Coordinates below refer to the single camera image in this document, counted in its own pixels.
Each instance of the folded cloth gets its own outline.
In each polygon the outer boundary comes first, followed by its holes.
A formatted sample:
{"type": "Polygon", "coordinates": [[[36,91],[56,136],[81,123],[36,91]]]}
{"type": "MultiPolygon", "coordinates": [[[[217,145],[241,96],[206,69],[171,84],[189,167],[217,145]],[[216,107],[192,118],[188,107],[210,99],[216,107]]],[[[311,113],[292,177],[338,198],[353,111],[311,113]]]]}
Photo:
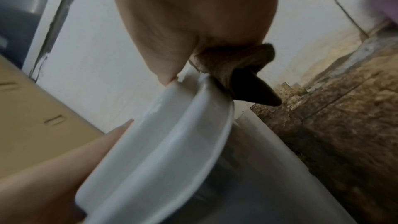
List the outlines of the folded cloth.
{"type": "Polygon", "coordinates": [[[217,79],[235,100],[279,106],[278,95],[257,73],[275,58],[271,44],[248,49],[208,49],[189,59],[191,65],[217,79]]]}

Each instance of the metal surface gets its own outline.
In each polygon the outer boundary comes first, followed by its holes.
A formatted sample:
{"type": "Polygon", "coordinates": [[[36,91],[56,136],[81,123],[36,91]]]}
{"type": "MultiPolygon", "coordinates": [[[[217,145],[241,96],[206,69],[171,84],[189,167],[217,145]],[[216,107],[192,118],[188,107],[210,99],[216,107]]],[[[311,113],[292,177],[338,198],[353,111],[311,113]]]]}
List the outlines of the metal surface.
{"type": "Polygon", "coordinates": [[[47,0],[0,0],[0,53],[21,67],[47,0]]]}

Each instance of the white wall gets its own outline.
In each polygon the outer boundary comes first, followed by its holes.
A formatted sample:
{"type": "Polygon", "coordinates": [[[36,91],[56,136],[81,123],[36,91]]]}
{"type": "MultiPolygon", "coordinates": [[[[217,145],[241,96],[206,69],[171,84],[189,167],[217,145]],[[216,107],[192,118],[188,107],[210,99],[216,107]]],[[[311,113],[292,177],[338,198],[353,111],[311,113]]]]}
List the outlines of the white wall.
{"type": "MultiPolygon", "coordinates": [[[[266,41],[277,56],[260,77],[271,85],[292,85],[305,84],[354,51],[360,37],[334,0],[280,0],[266,41]]],[[[131,42],[113,0],[75,0],[39,68],[37,83],[44,90],[103,131],[142,115],[163,89],[131,42]]],[[[249,106],[240,102],[236,111],[249,106]]]]}

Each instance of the hand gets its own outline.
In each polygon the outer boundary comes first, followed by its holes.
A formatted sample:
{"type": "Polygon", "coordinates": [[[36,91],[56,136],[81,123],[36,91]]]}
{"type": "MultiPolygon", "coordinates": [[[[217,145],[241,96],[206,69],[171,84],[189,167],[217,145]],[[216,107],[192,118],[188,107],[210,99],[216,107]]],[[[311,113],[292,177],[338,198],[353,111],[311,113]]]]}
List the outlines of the hand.
{"type": "Polygon", "coordinates": [[[0,181],[0,223],[75,224],[83,220],[85,214],[74,204],[75,194],[132,122],[0,181]]]}
{"type": "Polygon", "coordinates": [[[191,55],[262,43],[278,0],[116,0],[149,69],[166,85],[191,55]]]}

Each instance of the skin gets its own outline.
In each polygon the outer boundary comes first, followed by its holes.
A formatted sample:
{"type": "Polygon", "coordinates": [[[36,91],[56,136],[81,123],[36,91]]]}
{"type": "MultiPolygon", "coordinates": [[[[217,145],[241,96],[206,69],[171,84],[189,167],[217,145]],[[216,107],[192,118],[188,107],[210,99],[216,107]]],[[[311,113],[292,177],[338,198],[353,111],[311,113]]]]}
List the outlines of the skin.
{"type": "Polygon", "coordinates": [[[115,0],[149,69],[166,85],[191,55],[262,43],[278,0],[115,0]]]}
{"type": "Polygon", "coordinates": [[[0,181],[0,223],[74,224],[83,220],[85,214],[74,205],[76,192],[132,122],[0,181]]]}

